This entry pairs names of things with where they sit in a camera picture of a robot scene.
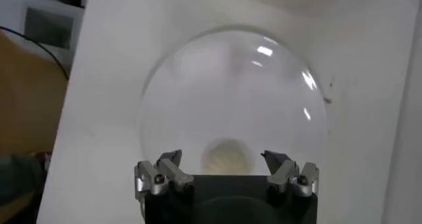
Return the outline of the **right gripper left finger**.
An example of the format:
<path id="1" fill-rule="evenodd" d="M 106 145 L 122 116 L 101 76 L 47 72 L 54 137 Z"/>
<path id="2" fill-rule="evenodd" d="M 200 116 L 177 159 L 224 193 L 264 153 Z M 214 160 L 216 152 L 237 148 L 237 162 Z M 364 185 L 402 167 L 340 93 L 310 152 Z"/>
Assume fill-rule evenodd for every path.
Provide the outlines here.
<path id="1" fill-rule="evenodd" d="M 152 164 L 139 161 L 135 165 L 135 198 L 144 199 L 147 195 L 161 196 L 169 191 L 172 183 L 178 192 L 193 186 L 194 177 L 180 170 L 182 151 L 174 150 L 163 153 Z"/>

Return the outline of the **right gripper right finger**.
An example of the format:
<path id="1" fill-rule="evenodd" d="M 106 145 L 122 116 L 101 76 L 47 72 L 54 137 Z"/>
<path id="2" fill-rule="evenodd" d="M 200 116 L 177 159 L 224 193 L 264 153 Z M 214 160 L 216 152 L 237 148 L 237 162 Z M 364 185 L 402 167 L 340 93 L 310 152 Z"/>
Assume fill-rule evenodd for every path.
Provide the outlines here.
<path id="1" fill-rule="evenodd" d="M 261 156 L 270 171 L 267 182 L 276 192 L 283 194 L 290 190 L 300 198 L 318 195 L 319 168 L 315 163 L 306 162 L 300 167 L 287 154 L 268 150 L 261 153 Z"/>

